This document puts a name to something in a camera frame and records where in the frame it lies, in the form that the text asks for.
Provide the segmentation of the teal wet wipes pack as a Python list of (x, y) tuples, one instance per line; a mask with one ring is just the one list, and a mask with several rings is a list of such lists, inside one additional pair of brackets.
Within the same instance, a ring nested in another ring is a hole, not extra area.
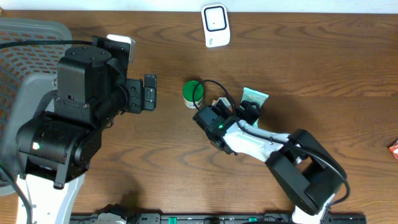
[(255, 128), (258, 127), (259, 117), (261, 115), (261, 107), (268, 99), (269, 95), (248, 87), (243, 88), (240, 108), (249, 113), (250, 123)]

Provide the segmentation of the orange tissue pack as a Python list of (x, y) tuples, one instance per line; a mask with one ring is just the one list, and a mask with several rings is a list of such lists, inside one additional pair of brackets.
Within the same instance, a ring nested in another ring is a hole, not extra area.
[(219, 97), (217, 100), (213, 100), (211, 105), (219, 108), (221, 111), (229, 111), (230, 113), (233, 112), (231, 103), (226, 97)]

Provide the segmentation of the green lid jar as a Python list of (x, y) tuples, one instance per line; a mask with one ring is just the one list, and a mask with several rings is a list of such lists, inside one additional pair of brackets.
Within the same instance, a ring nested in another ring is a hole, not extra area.
[(190, 80), (183, 86), (183, 99), (186, 107), (199, 108), (204, 100), (204, 87), (196, 80)]

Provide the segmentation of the orange candy bar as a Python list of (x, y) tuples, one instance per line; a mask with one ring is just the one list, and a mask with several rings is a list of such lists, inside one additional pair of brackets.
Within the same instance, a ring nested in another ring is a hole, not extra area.
[(398, 140), (395, 140), (391, 146), (388, 147), (395, 159), (398, 159)]

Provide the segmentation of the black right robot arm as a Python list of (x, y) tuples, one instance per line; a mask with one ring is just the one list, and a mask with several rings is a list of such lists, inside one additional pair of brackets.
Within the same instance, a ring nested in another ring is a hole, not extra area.
[(227, 154), (247, 154), (265, 163), (295, 205), (294, 223), (324, 223), (333, 197), (347, 186), (347, 175), (306, 130), (273, 133), (254, 127), (258, 103), (244, 100), (235, 108), (223, 100), (193, 116), (211, 144)]

